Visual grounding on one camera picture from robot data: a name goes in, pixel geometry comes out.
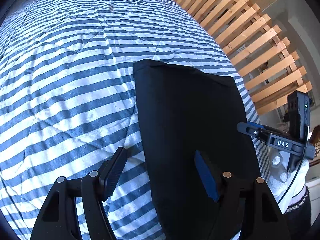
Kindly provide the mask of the white gloved right hand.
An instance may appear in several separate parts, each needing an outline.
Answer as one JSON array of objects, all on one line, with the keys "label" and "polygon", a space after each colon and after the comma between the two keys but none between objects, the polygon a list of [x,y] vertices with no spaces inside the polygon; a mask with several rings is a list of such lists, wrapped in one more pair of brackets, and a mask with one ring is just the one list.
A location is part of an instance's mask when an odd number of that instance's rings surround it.
[{"label": "white gloved right hand", "polygon": [[286,152],[268,149],[270,159],[270,176],[267,184],[273,193],[276,202],[285,214],[297,209],[305,199],[306,185],[305,178],[309,170],[309,161],[299,161],[296,169],[287,171],[290,155]]}]

